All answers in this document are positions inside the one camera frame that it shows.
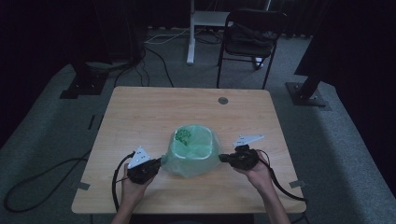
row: tripod base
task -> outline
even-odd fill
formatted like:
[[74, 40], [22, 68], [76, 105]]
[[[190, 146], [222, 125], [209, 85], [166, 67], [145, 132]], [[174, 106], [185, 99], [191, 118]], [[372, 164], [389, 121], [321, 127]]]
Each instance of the tripod base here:
[[105, 86], [108, 74], [92, 74], [89, 81], [75, 76], [69, 89], [63, 91], [60, 99], [77, 99], [79, 95], [100, 95]]
[[323, 111], [331, 111], [332, 109], [329, 106], [327, 101], [324, 101], [318, 90], [312, 94], [312, 96], [308, 99], [302, 99], [300, 90], [303, 86], [303, 83], [299, 82], [286, 82], [286, 87], [288, 88], [291, 100], [295, 105], [309, 105], [309, 106], [317, 106], [320, 110]]

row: table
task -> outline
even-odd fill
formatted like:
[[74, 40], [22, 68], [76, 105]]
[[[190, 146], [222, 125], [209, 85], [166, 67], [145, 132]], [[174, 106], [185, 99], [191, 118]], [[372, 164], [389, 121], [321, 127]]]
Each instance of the table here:
[[[219, 103], [226, 97], [228, 103]], [[111, 180], [120, 161], [137, 147], [151, 158], [165, 154], [170, 136], [179, 126], [201, 124], [215, 131], [224, 153], [242, 135], [264, 134], [249, 144], [265, 150], [281, 186], [303, 197], [289, 182], [297, 180], [290, 154], [268, 91], [117, 87], [108, 104], [72, 210], [79, 214], [115, 213]], [[117, 185], [120, 198], [120, 184]], [[302, 213], [306, 205], [278, 192], [288, 213]], [[265, 208], [257, 190], [228, 163], [193, 178], [160, 169], [135, 214], [248, 214]]]

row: black cable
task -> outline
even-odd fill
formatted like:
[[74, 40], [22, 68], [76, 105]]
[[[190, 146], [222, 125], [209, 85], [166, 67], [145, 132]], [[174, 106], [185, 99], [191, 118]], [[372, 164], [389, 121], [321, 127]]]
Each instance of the black cable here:
[[[62, 161], [62, 162], [60, 162], [60, 163], [58, 163], [58, 164], [56, 164], [56, 165], [50, 167], [47, 171], [45, 171], [45, 172], [43, 172], [43, 173], [41, 173], [41, 174], [38, 174], [38, 175], [33, 175], [33, 176], [31, 176], [31, 177], [29, 177], [29, 178], [27, 178], [27, 179], [25, 179], [25, 180], [22, 180], [20, 183], [14, 185], [14, 187], [12, 187], [12, 188], [7, 192], [7, 194], [6, 194], [6, 197], [5, 197], [4, 202], [3, 202], [4, 207], [8, 210], [8, 212], [12, 212], [12, 213], [23, 213], [23, 212], [31, 211], [31, 210], [37, 208], [38, 206], [40, 206], [41, 204], [43, 204], [43, 203], [44, 203], [44, 202], [56, 191], [56, 189], [58, 189], [58, 188], [62, 185], [62, 183], [66, 180], [66, 178], [70, 175], [70, 173], [75, 169], [75, 167], [76, 167], [81, 161], [87, 161], [87, 159], [85, 159], [85, 157], [86, 157], [90, 152], [91, 152], [91, 149], [90, 149], [89, 151], [87, 151], [87, 152], [86, 152], [82, 157], [80, 157], [80, 158], [72, 158], [72, 159], [69, 159], [69, 160], [67, 160], [67, 161]], [[41, 200], [40, 202], [38, 202], [38, 203], [36, 203], [36, 204], [34, 204], [34, 205], [30, 206], [30, 207], [24, 208], [24, 209], [14, 209], [14, 208], [12, 208], [12, 207], [8, 204], [9, 197], [10, 197], [18, 188], [21, 188], [23, 185], [27, 184], [28, 182], [31, 182], [31, 181], [33, 181], [33, 180], [39, 178], [40, 176], [45, 175], [46, 173], [52, 171], [53, 169], [55, 169], [55, 168], [57, 168], [57, 167], [59, 167], [59, 166], [61, 166], [61, 165], [63, 165], [63, 164], [66, 164], [66, 163], [68, 163], [68, 162], [70, 162], [70, 161], [77, 161], [77, 162], [70, 168], [70, 170], [69, 170], [69, 171], [66, 173], [66, 175], [62, 178], [62, 180], [55, 186], [55, 188], [52, 189], [52, 191], [51, 191], [43, 200]]]
[[137, 71], [137, 67], [135, 67], [134, 70], [135, 70], [136, 73], [140, 76], [140, 86], [141, 86], [141, 87], [144, 87], [144, 85], [143, 85], [143, 76], [142, 76], [142, 74], [140, 74], [139, 71]]
[[119, 175], [119, 170], [120, 170], [122, 164], [129, 158], [132, 158], [133, 156], [134, 156], [134, 152], [132, 154], [129, 154], [128, 156], [126, 156], [124, 159], [122, 159], [119, 166], [114, 171], [113, 180], [111, 181], [111, 194], [113, 195], [113, 201], [114, 201], [114, 205], [116, 206], [117, 211], [119, 211], [119, 207], [120, 207], [119, 200], [117, 199], [117, 192], [116, 192], [116, 184], [117, 184], [117, 182], [119, 182], [119, 181], [117, 181], [117, 176]]
[[122, 180], [126, 180], [126, 179], [129, 179], [129, 177], [125, 177], [125, 178], [123, 178], [123, 179], [117, 180], [116, 183], [119, 183], [119, 182], [121, 182]]
[[266, 152], [264, 152], [263, 150], [261, 150], [261, 149], [258, 149], [258, 150], [265, 154], [265, 156], [267, 157], [268, 166], [271, 166], [270, 157], [268, 156], [268, 154]]
[[169, 77], [168, 68], [166, 67], [166, 62], [165, 62], [165, 60], [163, 59], [163, 57], [162, 57], [160, 54], [158, 54], [157, 52], [155, 52], [154, 50], [149, 49], [149, 48], [146, 47], [146, 46], [145, 46], [145, 49], [148, 49], [150, 52], [152, 52], [153, 54], [155, 54], [155, 55], [157, 55], [158, 57], [160, 57], [160, 59], [163, 61], [163, 66], [165, 67], [165, 72], [166, 72], [166, 75], [168, 76], [169, 82], [171, 83], [171, 86], [172, 86], [172, 87], [175, 87], [174, 84], [173, 84], [173, 82], [172, 82], [172, 79]]
[[126, 68], [124, 68], [124, 69], [117, 75], [116, 80], [114, 80], [113, 88], [116, 88], [116, 87], [117, 87], [117, 81], [119, 80], [120, 76], [121, 76], [124, 72], [126, 72], [128, 69], [130, 69], [130, 68], [131, 68], [131, 67], [126, 67]]
[[216, 40], [215, 40], [215, 41], [208, 41], [208, 40], [199, 38], [199, 37], [197, 37], [197, 36], [195, 37], [195, 40], [196, 40], [197, 42], [199, 42], [199, 43], [202, 43], [202, 44], [209, 44], [209, 45], [218, 45], [218, 44], [221, 44], [222, 35], [220, 35], [220, 34], [215, 34], [214, 32], [208, 32], [208, 31], [206, 31], [205, 33], [206, 33], [206, 34], [209, 34], [209, 35], [211, 35], [211, 36], [214, 36], [214, 37], [216, 38]]
[[305, 212], [302, 212], [301, 217], [295, 219], [295, 220], [292, 221], [291, 223], [297, 223], [297, 222], [299, 222], [299, 221], [301, 221], [301, 220], [303, 220], [303, 219], [305, 219], [305, 222], [306, 222], [307, 224], [309, 224], [309, 220], [308, 220], [308, 218], [306, 217], [306, 213], [305, 213]]
[[142, 70], [146, 73], [146, 77], [148, 78], [148, 87], [149, 87], [149, 73], [148, 73], [148, 71], [146, 71], [146, 63], [145, 63], [145, 60], [144, 59], [142, 59], [142, 63], [143, 63], [143, 66], [142, 66]]
[[278, 182], [277, 179], [276, 179], [274, 169], [271, 168], [271, 166], [270, 166], [267, 162], [263, 161], [263, 160], [260, 159], [260, 158], [259, 158], [259, 160], [262, 162], [262, 164], [264, 164], [264, 165], [268, 168], [268, 170], [270, 171], [270, 174], [271, 174], [271, 178], [272, 178], [273, 181], [274, 181], [275, 186], [276, 186], [280, 191], [282, 191], [282, 193], [286, 194], [287, 196], [291, 197], [291, 198], [294, 199], [294, 200], [302, 201], [302, 202], [308, 203], [308, 200], [307, 200], [307, 199], [305, 199], [305, 198], [300, 198], [300, 197], [297, 197], [297, 196], [295, 196], [295, 195], [292, 195], [292, 194], [288, 193], [285, 189], [283, 189], [282, 186], [280, 186], [279, 182]]

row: green object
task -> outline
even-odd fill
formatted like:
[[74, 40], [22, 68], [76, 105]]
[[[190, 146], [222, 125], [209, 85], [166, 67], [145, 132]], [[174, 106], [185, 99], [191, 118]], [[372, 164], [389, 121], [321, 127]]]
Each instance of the green object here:
[[198, 125], [179, 127], [162, 157], [162, 168], [175, 175], [193, 177], [209, 172], [220, 163], [221, 146], [215, 132]]

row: forearm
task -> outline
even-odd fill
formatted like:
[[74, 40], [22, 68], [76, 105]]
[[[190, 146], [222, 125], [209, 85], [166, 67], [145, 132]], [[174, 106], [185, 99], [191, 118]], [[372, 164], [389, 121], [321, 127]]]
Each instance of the forearm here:
[[114, 216], [111, 224], [128, 224], [130, 223], [135, 203], [121, 203], [119, 211]]
[[268, 214], [271, 224], [290, 224], [286, 210], [283, 207], [282, 202], [276, 194], [273, 186], [269, 189], [258, 189], [258, 192], [262, 196], [265, 210]]

